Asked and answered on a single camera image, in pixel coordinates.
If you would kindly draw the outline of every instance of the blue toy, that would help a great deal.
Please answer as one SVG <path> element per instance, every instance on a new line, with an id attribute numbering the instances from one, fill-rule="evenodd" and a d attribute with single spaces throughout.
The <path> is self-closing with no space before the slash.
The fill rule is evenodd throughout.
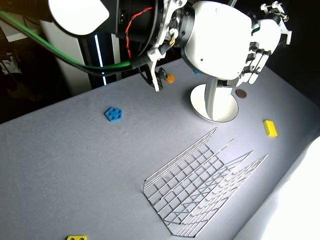
<path id="1" fill-rule="evenodd" d="M 110 107 L 108 111 L 104 113 L 104 115 L 110 122 L 119 121 L 122 119 L 122 110 L 115 107 Z"/>

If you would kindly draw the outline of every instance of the wire basket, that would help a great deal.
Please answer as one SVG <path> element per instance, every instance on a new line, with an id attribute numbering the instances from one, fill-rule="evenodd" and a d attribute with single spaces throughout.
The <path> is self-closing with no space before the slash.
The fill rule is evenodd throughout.
<path id="1" fill-rule="evenodd" d="M 143 193 L 174 236 L 194 238 L 268 156 L 243 166 L 253 151 L 224 162 L 208 146 L 217 128 L 144 181 Z"/>

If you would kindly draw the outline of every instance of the dark background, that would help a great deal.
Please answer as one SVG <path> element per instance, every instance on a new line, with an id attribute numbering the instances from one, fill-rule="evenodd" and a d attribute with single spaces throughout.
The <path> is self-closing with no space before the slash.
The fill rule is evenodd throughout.
<path id="1" fill-rule="evenodd" d="M 245 14 L 255 13 L 257 18 L 261 19 L 263 12 L 260 11 L 260 5 L 263 3 L 271 4 L 272 2 L 266 0 L 238 0 L 235 7 Z M 283 0 L 282 3 L 289 15 L 286 27 L 292 31 L 291 45 L 278 47 L 270 56 L 266 65 L 320 106 L 320 80 L 318 77 L 320 49 L 316 36 L 318 34 L 316 26 L 319 23 L 317 8 L 311 3 L 301 3 L 300 1 Z M 132 42 L 133 55 L 136 51 L 135 46 L 137 45 Z M 50 53 L 28 38 L 10 43 L 9 48 L 16 56 L 18 66 L 22 71 L 22 74 L 15 74 L 14 76 L 18 82 L 23 83 L 29 90 L 24 91 L 22 97 L 12 98 L 8 96 L 7 89 L 14 91 L 18 86 L 10 75 L 4 75 L 0 72 L 0 123 L 71 97 L 55 58 Z M 122 39 L 120 40 L 120 53 L 122 61 L 128 59 L 125 41 Z M 158 64 L 162 65 L 180 57 L 180 50 L 172 49 L 167 52 L 166 58 L 159 61 Z M 137 70 L 124 72 L 122 77 L 137 73 Z"/>

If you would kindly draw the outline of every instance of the white light strip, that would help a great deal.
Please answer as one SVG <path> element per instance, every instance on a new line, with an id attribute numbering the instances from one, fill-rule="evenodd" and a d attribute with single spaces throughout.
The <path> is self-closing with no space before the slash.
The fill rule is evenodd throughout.
<path id="1" fill-rule="evenodd" d="M 96 50 L 98 52 L 98 58 L 99 58 L 99 62 L 100 62 L 100 67 L 103 67 L 103 64 L 102 64 L 102 58 L 101 58 L 101 52 L 100 52 L 100 46 L 99 46 L 99 40 L 98 40 L 98 35 L 94 35 L 94 39 L 95 39 L 95 45 L 96 45 Z M 104 85 L 107 85 L 107 82 L 106 82 L 106 77 L 103 76 L 103 84 Z"/>

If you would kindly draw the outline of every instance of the gray table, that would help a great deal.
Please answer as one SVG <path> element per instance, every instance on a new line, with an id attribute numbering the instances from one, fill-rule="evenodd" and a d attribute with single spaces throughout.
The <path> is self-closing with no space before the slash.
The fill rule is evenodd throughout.
<path id="1" fill-rule="evenodd" d="M 219 156 L 269 153 L 197 237 L 232 239 L 320 128 L 320 109 L 268 68 L 241 88 L 238 116 L 214 124 L 192 109 L 190 92 L 204 83 L 181 60 L 155 93 L 140 76 L 109 84 L 0 125 L 0 235 L 6 240 L 165 240 L 171 236 L 142 194 L 146 177 L 214 127 Z M 109 122 L 109 107 L 123 119 Z M 268 138 L 263 120 L 276 124 Z"/>

